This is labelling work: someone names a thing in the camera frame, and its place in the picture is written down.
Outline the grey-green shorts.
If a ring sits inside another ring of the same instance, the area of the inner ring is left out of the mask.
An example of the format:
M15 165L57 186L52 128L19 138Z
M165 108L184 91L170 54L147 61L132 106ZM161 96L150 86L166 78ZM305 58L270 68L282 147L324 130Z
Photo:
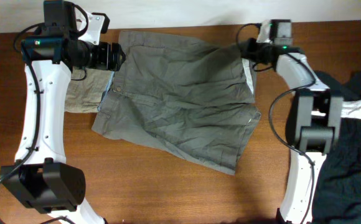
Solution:
M119 43L94 132L234 175L261 118L252 63L194 37L126 30Z

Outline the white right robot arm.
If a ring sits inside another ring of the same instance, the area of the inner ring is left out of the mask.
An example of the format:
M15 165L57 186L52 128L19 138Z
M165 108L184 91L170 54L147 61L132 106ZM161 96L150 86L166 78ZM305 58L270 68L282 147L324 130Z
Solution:
M285 138L274 136L290 150L290 167L284 199L277 209L277 223L311 223L312 202L320 169L337 144L343 97L331 90L309 66L305 53L293 45L292 22L272 19L254 23L257 38L236 41L241 57L250 68L263 64L283 78L288 90L277 96L269 109L288 94L293 95L285 126Z

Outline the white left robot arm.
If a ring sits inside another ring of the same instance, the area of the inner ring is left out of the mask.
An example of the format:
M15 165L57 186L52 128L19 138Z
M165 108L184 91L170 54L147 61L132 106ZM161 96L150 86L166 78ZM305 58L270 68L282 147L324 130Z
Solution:
M52 221L104 223L88 203L85 174L66 163L63 147L65 97L74 68L117 72L126 56L102 42L110 20L69 1L45 1L44 21L21 46L27 81L22 139L14 164L0 170L0 185L26 208Z

